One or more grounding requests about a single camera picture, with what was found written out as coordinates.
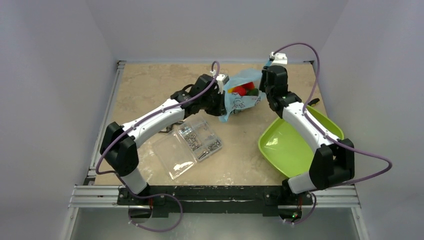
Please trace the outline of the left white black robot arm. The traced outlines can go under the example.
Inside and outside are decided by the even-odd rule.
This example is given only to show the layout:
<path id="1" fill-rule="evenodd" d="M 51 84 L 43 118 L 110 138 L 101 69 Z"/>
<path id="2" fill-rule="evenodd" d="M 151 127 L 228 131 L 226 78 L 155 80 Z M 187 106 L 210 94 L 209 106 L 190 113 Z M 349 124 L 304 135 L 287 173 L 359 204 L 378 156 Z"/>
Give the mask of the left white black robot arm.
<path id="1" fill-rule="evenodd" d="M 100 160 L 105 160 L 130 190 L 129 197 L 138 205 L 149 199 L 149 184 L 138 170 L 138 148 L 166 127 L 203 110 L 212 116 L 226 114 L 224 86 L 226 74 L 202 74 L 194 84 L 174 92 L 159 107 L 130 122 L 110 123 L 100 146 Z"/>

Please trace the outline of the light blue plastic bag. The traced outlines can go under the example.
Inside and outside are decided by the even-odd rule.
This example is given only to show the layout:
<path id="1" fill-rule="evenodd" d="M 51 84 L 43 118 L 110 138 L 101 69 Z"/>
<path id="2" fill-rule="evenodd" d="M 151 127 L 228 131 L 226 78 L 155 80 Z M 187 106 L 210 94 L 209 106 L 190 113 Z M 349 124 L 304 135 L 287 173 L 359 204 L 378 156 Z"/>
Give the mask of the light blue plastic bag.
<path id="1" fill-rule="evenodd" d="M 219 117 L 220 122 L 227 122 L 231 114 L 255 107 L 266 99 L 266 94 L 259 90 L 262 77 L 261 69 L 247 68 L 230 76 L 223 86 L 224 108 L 226 113 Z"/>

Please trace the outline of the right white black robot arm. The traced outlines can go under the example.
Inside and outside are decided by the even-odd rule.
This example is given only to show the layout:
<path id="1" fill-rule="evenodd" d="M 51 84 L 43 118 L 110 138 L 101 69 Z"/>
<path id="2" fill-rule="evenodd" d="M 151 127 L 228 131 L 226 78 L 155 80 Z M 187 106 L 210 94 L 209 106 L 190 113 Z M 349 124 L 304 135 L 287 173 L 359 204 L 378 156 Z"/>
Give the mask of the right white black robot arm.
<path id="1" fill-rule="evenodd" d="M 266 94 L 270 109 L 294 127 L 314 153 L 308 171 L 282 182 L 282 200 L 292 204 L 301 193 L 325 190 L 351 180 L 355 176 L 353 143 L 326 129 L 310 114 L 301 98 L 289 91 L 285 67 L 264 66 L 261 73 L 259 90 Z"/>

